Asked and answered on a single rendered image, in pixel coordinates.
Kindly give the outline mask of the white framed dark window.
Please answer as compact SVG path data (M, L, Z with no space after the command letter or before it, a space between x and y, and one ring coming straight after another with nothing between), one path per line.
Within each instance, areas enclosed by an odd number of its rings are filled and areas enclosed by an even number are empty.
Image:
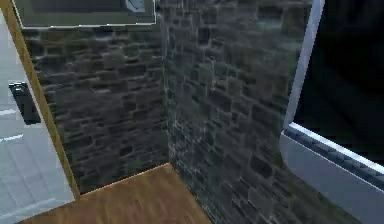
M313 0L279 146L329 201L384 224L384 0Z

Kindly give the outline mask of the white panelled room door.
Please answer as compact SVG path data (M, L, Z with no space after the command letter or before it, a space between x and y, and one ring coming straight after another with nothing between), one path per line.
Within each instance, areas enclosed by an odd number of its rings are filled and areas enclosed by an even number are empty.
M26 125L9 89L26 82L41 122ZM10 0L0 0L0 224L79 198L69 162Z

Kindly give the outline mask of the white framed wall picture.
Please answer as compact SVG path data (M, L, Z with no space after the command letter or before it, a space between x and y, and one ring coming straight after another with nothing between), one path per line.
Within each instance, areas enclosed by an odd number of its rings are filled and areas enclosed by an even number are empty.
M10 0L25 29L152 25L155 0Z

